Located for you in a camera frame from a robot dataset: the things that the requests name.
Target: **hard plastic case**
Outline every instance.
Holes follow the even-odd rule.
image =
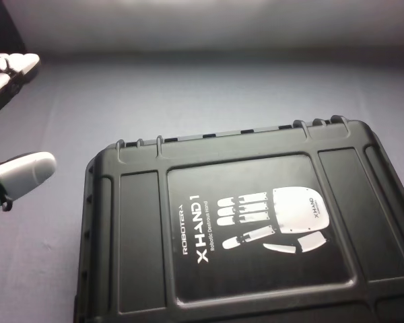
[[[329,221],[294,237],[275,197],[298,186]],[[260,196],[277,220],[230,215]],[[404,322],[404,188],[367,124],[121,140],[88,164],[75,322],[332,321]]]

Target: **white backdrop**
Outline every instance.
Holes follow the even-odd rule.
[[[404,0],[4,0],[35,52],[404,44]]]

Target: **table surface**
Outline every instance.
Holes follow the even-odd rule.
[[[47,59],[0,111],[0,161],[50,151],[56,174],[0,213],[0,323],[72,322],[87,163],[118,139],[367,122],[404,185],[404,60],[352,55]]]

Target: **white printed palm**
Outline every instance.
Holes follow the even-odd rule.
[[[322,246],[326,239],[319,231],[329,225],[329,216],[322,196],[311,188],[283,187],[273,189],[273,212],[269,212],[267,192],[239,196],[237,199],[228,197],[220,199],[217,205],[218,225],[235,225],[238,223],[261,222],[268,224],[259,229],[248,231],[241,236],[235,236],[223,242],[223,248],[232,249],[257,239],[275,234],[303,234],[298,238],[302,252],[314,250]],[[269,224],[271,218],[276,217],[278,228]],[[280,244],[263,244],[266,249],[296,253],[295,246]]]

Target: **black label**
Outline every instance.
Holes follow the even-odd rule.
[[[349,280],[306,156],[173,170],[168,183],[179,301]]]

